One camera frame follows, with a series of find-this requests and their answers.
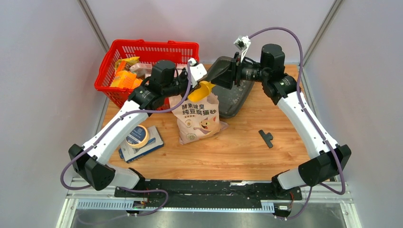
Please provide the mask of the yellow plastic scoop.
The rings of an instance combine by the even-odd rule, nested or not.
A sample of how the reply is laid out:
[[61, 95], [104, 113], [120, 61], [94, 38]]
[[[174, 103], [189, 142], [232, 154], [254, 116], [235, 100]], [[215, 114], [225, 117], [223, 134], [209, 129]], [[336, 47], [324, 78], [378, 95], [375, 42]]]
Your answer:
[[215, 87], [215, 84], [208, 81], [201, 81], [198, 87], [188, 95], [188, 99], [192, 102], [198, 102], [206, 98]]

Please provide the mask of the pink cat litter bag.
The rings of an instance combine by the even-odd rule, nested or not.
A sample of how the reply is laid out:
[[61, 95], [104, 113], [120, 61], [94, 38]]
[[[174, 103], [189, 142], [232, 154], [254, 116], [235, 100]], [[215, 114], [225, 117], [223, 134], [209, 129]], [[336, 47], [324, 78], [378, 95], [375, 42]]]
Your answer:
[[213, 93], [198, 102], [186, 100], [172, 113], [177, 118], [180, 144], [212, 137], [228, 128], [220, 120], [219, 100]]

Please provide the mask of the black bag clip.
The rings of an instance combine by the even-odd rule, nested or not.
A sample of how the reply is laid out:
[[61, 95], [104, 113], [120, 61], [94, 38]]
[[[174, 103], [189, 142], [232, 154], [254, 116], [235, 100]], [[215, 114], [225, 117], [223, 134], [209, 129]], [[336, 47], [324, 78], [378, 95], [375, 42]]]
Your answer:
[[259, 134], [269, 148], [273, 147], [272, 140], [274, 139], [271, 133], [265, 133], [263, 130], [259, 130]]

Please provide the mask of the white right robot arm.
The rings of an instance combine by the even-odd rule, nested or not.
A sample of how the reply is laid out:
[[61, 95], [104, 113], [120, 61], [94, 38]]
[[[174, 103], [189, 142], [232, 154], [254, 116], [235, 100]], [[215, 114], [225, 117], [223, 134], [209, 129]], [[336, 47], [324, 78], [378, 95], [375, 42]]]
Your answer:
[[309, 161], [297, 168], [272, 178], [271, 193], [277, 199], [285, 198], [290, 189], [316, 186], [345, 168], [351, 150], [333, 139], [306, 104], [297, 81], [285, 73], [285, 53], [277, 44], [266, 44], [261, 49], [260, 61], [239, 53], [234, 57], [219, 57], [208, 70], [208, 81], [232, 89], [241, 81], [260, 82], [267, 97], [288, 117], [302, 139]]

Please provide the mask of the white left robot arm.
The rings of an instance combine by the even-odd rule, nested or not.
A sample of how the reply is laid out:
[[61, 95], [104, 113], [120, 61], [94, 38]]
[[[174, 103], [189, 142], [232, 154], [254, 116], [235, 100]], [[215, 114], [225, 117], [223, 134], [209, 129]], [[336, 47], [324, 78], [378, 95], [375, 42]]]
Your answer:
[[112, 185], [126, 188], [134, 197], [145, 191], [139, 172], [108, 163], [111, 155], [129, 133], [158, 108], [167, 97], [181, 95], [185, 100], [206, 76], [203, 64], [191, 58], [180, 73], [170, 60], [160, 60], [152, 67], [151, 75], [133, 90], [105, 127], [83, 145], [73, 144], [68, 154], [74, 171], [87, 182], [87, 187], [103, 190]]

